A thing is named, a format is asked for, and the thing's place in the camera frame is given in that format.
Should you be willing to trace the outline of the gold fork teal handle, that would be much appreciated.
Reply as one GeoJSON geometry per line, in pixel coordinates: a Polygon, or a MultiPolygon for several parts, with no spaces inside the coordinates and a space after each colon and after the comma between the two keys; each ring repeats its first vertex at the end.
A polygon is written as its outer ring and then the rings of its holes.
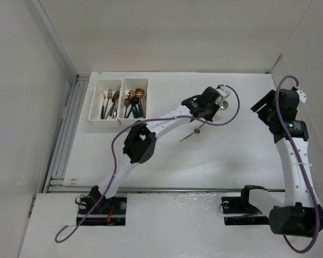
{"type": "Polygon", "coordinates": [[[105,111],[104,104],[105,104],[105,101],[106,101],[106,94],[105,94],[105,92],[103,90],[101,90],[101,92],[102,92],[102,95],[103,95],[103,101],[102,101],[100,118],[103,120],[104,119],[104,111],[105,111]]]}

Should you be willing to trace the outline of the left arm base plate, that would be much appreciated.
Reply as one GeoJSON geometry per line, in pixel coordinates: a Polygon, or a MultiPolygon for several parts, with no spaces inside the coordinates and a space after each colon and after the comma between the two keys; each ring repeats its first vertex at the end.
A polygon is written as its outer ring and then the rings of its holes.
{"type": "MultiPolygon", "coordinates": [[[[114,197],[103,209],[96,207],[84,220],[81,226],[125,226],[127,211],[127,196],[114,197]]],[[[76,223],[78,224],[87,212],[92,208],[94,202],[89,196],[78,196],[75,199],[78,205],[76,223]]]]}

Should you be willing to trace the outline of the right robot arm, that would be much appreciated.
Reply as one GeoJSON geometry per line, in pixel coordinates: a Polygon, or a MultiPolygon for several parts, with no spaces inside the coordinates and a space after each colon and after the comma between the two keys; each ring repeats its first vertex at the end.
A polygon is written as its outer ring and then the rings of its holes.
{"type": "Polygon", "coordinates": [[[313,237],[315,226],[323,229],[323,208],[315,217],[314,205],[320,202],[306,185],[311,182],[307,157],[308,131],[304,121],[296,120],[302,98],[299,92],[282,89],[269,91],[251,110],[268,126],[279,152],[285,183],[285,199],[279,202],[264,187],[246,185],[238,204],[243,211],[254,208],[269,219],[274,234],[313,237]]]}

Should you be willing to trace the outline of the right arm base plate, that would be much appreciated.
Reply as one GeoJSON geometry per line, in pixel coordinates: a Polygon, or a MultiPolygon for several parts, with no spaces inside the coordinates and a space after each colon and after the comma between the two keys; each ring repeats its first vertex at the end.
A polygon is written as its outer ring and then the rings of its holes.
{"type": "Polygon", "coordinates": [[[259,209],[244,203],[241,196],[223,195],[220,212],[226,226],[269,225],[269,219],[259,209]]]}

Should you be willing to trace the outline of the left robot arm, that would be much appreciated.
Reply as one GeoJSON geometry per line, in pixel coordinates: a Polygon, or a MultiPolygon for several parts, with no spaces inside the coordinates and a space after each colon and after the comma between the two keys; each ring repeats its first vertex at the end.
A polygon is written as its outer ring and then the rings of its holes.
{"type": "Polygon", "coordinates": [[[114,171],[91,188],[91,207],[97,213],[106,212],[110,205],[109,199],[115,196],[124,179],[136,166],[152,158],[158,139],[192,120],[211,123],[221,103],[229,95],[230,91],[223,86],[208,87],[197,98],[183,100],[166,115],[139,120],[115,136],[114,140],[117,140],[123,132],[128,132],[120,159],[113,154],[114,171]]]}

